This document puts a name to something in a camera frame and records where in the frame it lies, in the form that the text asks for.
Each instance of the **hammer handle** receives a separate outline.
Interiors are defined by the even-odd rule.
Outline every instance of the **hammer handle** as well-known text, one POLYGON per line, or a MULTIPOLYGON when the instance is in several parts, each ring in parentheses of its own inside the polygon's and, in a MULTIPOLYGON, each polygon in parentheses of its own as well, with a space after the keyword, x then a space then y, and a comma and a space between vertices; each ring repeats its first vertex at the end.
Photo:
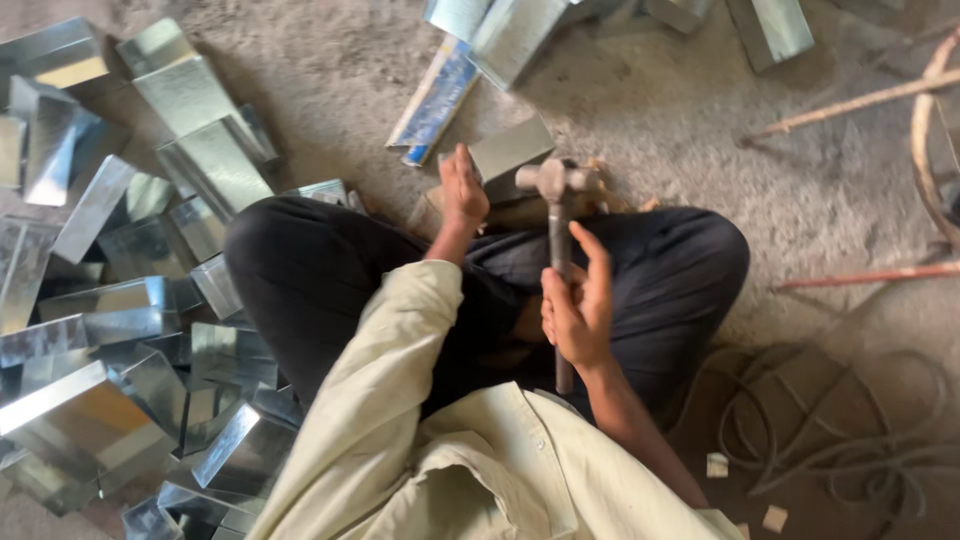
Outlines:
MULTIPOLYGON (((549 209, 550 266, 570 285, 570 212, 565 201, 552 203, 549 209)), ((565 396, 573 392, 573 365, 555 348, 557 393, 565 396)))

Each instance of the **dusty floor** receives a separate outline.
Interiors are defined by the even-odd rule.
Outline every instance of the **dusty floor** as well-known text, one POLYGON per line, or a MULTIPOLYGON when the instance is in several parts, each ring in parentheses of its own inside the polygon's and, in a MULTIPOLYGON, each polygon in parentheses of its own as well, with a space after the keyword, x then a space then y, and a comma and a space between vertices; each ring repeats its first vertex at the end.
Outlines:
MULTIPOLYGON (((691 37, 656 27, 606 38, 597 38, 589 26, 566 30, 514 93, 502 93, 482 81, 440 150, 457 140, 472 141, 507 128, 539 111, 558 141, 559 153, 605 160, 614 177, 612 187, 634 204, 657 196, 672 205, 715 209, 740 227, 750 241, 753 266, 721 340, 769 344, 808 338, 833 322, 835 312, 855 306, 872 289, 817 291, 798 299, 775 295, 770 285, 787 277, 910 263, 923 257, 927 243, 938 237, 913 185, 908 147, 912 102, 770 139, 762 150, 739 150, 734 136, 797 111, 858 62, 895 41, 900 31, 915 32, 960 15, 960 4, 917 0, 910 3, 898 28, 884 29, 837 10, 827 0, 801 3, 816 48, 762 76, 751 71, 727 7, 719 1, 707 24, 691 37)), ((389 216, 402 220, 420 193, 437 183, 435 166, 408 168, 400 163, 399 154, 383 148, 442 39, 440 31, 420 19, 421 0, 7 4, 0 39, 76 15, 128 37, 162 16, 173 16, 198 49, 213 59, 235 99, 253 103, 265 117, 289 160, 281 171, 285 186, 339 177, 389 216)), ((896 59, 898 70, 856 77, 835 97, 902 82, 903 74, 916 76, 924 55, 929 55, 929 48, 920 49, 915 58, 896 59)), ((122 91, 89 105, 105 116, 135 123, 143 149, 167 138, 135 92, 122 91)), ((148 150, 139 157, 142 166, 153 166, 148 150)), ((4 193, 0 209, 43 217, 42 210, 22 207, 4 193)), ((951 285, 925 287, 932 287, 932 292, 925 289, 927 296, 903 293, 904 307, 894 309, 900 317, 891 318, 880 333, 902 336, 901 346, 934 348, 931 354, 952 360, 949 365, 956 368, 952 372, 960 373, 956 358, 960 345, 951 335, 955 327, 927 324, 957 320, 952 304, 934 302, 946 298, 951 285), (923 332, 912 331, 914 327, 923 332), (936 329, 932 336, 931 329, 936 329)), ((948 493, 946 488, 937 489, 936 493, 948 493)), ((721 508, 727 499, 733 513, 747 507, 733 500, 738 497, 733 491, 711 488, 711 494, 714 491, 723 498, 721 508)), ((759 530, 762 511, 757 516, 756 509, 771 501, 762 502, 751 503, 753 514, 737 515, 736 520, 749 519, 754 538, 772 538, 759 530)), ((83 536, 84 526, 78 523, 82 520, 76 517, 65 527, 49 523, 42 510, 28 506, 22 498, 0 502, 0 530, 5 535, 55 538, 62 537, 57 531, 70 530, 71 537, 97 537, 93 529, 83 536)), ((943 521, 946 507, 931 503, 928 521, 949 523, 943 521)), ((803 520, 806 527, 793 531, 788 527, 784 534, 788 538, 811 533, 841 538, 855 531, 865 537, 869 530, 836 525, 847 523, 846 517, 850 523, 869 521, 869 514, 854 518, 855 513, 835 513, 831 516, 837 521, 821 526, 813 516, 803 517, 801 509, 791 510, 791 516, 802 516, 795 520, 803 520)), ((912 537, 918 529, 910 527, 898 528, 896 537, 912 537)))

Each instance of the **black trousers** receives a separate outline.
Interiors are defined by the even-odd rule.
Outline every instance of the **black trousers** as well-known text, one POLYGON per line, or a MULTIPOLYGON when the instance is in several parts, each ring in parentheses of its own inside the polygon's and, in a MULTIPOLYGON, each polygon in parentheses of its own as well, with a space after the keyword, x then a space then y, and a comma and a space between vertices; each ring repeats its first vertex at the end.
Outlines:
MULTIPOLYGON (((663 209, 583 220, 611 253, 611 349, 652 409, 695 371, 699 355, 740 291, 750 263, 740 231, 702 209, 663 209)), ((301 400, 311 403, 356 332, 384 273, 420 260, 428 246, 348 209, 302 197, 274 197, 241 212, 225 254, 247 316, 273 350, 301 400)), ((586 267, 579 247, 574 262, 586 267)), ((553 349, 519 365, 490 367, 520 308, 540 294, 549 264, 546 230, 474 240, 464 264, 464 302, 434 369, 423 415, 508 380, 553 391, 553 349)), ((566 397, 589 420, 576 379, 566 397)))

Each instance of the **hammer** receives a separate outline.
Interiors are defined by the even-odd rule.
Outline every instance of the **hammer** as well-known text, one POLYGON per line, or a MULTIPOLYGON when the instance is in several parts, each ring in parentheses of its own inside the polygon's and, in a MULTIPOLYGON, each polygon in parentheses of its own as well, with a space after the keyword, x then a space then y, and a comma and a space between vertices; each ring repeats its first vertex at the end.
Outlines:
MULTIPOLYGON (((516 171, 516 187, 536 189, 548 206, 550 266, 570 285, 570 213, 576 193, 594 189, 596 171, 573 160, 547 160, 543 165, 524 165, 516 171)), ((557 393, 573 391, 573 366, 556 348, 557 393)))

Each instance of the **person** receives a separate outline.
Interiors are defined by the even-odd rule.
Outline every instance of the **person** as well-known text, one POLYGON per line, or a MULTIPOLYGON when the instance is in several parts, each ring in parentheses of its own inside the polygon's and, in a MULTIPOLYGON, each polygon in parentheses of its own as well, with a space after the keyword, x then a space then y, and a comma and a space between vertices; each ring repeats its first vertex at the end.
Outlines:
POLYGON ((231 225, 245 311, 312 401, 247 538, 741 538, 648 409, 739 293, 743 235, 702 209, 590 217, 567 286, 545 231, 473 239, 490 205, 463 145, 440 172, 429 246, 300 197, 231 225), (531 299, 539 345, 517 338, 531 299), (510 344, 531 352, 491 362, 510 344), (551 344, 576 372, 563 398, 551 344))

